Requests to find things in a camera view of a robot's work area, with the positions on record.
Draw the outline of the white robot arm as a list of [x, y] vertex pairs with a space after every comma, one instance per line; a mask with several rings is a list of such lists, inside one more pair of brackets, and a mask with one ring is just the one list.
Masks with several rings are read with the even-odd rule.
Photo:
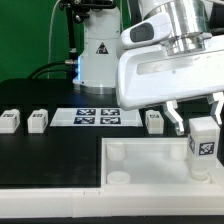
[[129, 0], [132, 25], [119, 32], [118, 10], [75, 0], [90, 8], [75, 87], [95, 94], [115, 89], [124, 110], [161, 105], [179, 135], [177, 104], [205, 97], [221, 124], [224, 35], [209, 27], [214, 3], [224, 0]]

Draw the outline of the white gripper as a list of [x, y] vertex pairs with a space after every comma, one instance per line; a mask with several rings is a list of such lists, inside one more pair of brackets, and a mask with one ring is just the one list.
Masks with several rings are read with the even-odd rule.
[[221, 126], [224, 106], [224, 35], [205, 41], [205, 49], [170, 55], [162, 44], [171, 34], [167, 13], [158, 13], [128, 29], [117, 46], [120, 56], [116, 95], [124, 110], [163, 104], [164, 114], [184, 134], [177, 101], [207, 96], [210, 115]]

